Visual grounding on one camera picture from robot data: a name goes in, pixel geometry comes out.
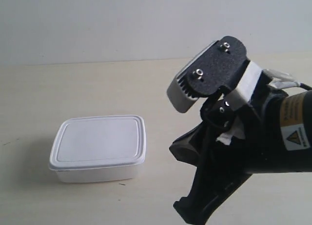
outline white table surface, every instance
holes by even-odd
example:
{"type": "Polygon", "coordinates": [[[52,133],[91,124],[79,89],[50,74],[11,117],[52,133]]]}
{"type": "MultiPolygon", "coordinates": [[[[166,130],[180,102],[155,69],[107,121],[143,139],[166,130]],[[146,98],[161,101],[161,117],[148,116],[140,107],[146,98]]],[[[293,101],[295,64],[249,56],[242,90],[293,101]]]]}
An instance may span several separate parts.
{"type": "MultiPolygon", "coordinates": [[[[312,84],[312,53],[251,58],[263,68],[292,72],[312,84]]],[[[188,194],[195,168],[177,162],[168,147],[199,123],[201,102],[179,114],[166,89],[187,61],[0,68],[0,224],[184,224],[172,204],[188,194]],[[147,156],[141,176],[59,183],[47,163],[60,124],[73,117],[113,114],[145,119],[147,156]]],[[[311,208],[312,174],[256,175],[208,224],[312,224],[311,208]]]]}

